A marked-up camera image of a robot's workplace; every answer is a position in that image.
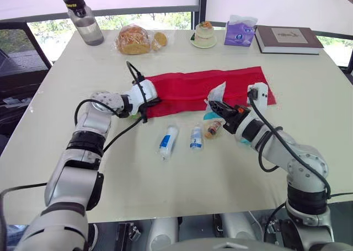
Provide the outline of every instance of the tissue box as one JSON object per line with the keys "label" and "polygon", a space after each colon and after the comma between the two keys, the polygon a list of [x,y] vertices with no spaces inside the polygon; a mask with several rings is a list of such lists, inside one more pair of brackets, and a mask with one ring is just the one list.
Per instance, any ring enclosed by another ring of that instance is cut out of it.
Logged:
{"label": "tissue box", "polygon": [[244,23],[229,24],[226,26],[224,45],[249,47],[253,41],[255,27]]}

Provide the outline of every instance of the brown book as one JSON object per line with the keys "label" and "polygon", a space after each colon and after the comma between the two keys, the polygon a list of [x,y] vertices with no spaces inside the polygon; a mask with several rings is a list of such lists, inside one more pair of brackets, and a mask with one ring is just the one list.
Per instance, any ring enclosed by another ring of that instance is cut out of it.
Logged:
{"label": "brown book", "polygon": [[264,54],[319,54],[323,48],[310,28],[257,26],[255,37]]}

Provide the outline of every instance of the red cloth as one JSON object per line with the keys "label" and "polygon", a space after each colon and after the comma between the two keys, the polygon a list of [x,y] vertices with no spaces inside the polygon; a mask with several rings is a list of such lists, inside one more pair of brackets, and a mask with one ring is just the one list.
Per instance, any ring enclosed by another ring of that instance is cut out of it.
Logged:
{"label": "red cloth", "polygon": [[[148,118],[166,116],[182,111],[205,110],[209,92],[226,81],[223,101],[234,106],[247,104],[248,85],[264,82],[266,78],[261,67],[240,70],[211,70],[195,73],[165,73],[146,77],[154,84],[162,102],[147,110]],[[276,104],[269,88],[268,104]]]}

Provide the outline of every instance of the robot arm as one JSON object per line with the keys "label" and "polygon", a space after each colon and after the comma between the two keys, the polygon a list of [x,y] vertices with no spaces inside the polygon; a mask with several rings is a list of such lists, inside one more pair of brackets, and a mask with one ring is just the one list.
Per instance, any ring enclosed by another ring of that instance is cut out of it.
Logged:
{"label": "robot arm", "polygon": [[[151,81],[140,81],[148,102],[157,99]],[[138,85],[119,95],[100,92],[92,95],[115,110],[119,117],[136,114],[145,102]],[[47,208],[33,220],[16,250],[88,250],[88,221],[85,211],[99,199],[104,176],[99,164],[113,113],[98,103],[88,103],[71,140],[45,189]]]}
{"label": "robot arm", "polygon": [[[248,91],[252,89],[257,92],[255,93],[255,105],[263,111],[264,103],[267,105],[268,88],[263,83],[257,83],[250,86]],[[262,156],[288,173],[286,209],[299,237],[306,239],[302,241],[304,249],[308,250],[310,246],[317,243],[333,242],[325,184],[293,158],[253,110],[246,106],[231,107],[226,103],[214,101],[210,101],[210,106],[216,114],[225,119],[226,123],[223,127],[231,134],[235,134],[238,141],[242,138],[246,139],[258,152],[262,147]],[[306,164],[323,177],[327,177],[328,166],[315,148],[297,144],[281,129],[277,133]],[[305,237],[308,230],[312,232],[310,239]]]}

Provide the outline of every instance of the water bottle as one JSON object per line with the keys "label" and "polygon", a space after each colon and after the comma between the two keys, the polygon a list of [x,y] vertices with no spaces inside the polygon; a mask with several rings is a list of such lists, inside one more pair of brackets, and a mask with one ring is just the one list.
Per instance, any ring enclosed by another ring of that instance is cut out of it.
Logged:
{"label": "water bottle", "polygon": [[86,44],[96,46],[104,41],[99,25],[95,21],[92,10],[84,0],[64,0],[68,8],[67,14]]}

